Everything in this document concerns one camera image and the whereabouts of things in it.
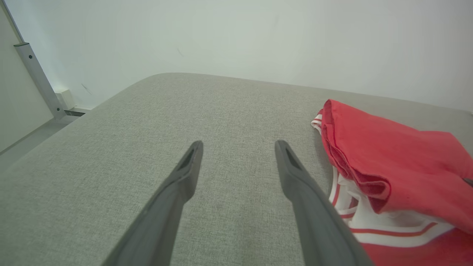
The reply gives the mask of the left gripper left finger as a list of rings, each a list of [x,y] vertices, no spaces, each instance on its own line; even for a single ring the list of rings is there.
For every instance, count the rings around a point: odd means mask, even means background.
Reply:
[[[203,142],[190,145],[160,184],[104,266],[167,266],[184,205],[193,197],[203,157]]]

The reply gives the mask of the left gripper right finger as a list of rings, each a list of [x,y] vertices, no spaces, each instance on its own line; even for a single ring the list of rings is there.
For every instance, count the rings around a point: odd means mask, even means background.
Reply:
[[[289,143],[276,141],[275,156],[283,193],[292,203],[305,265],[373,266]]]

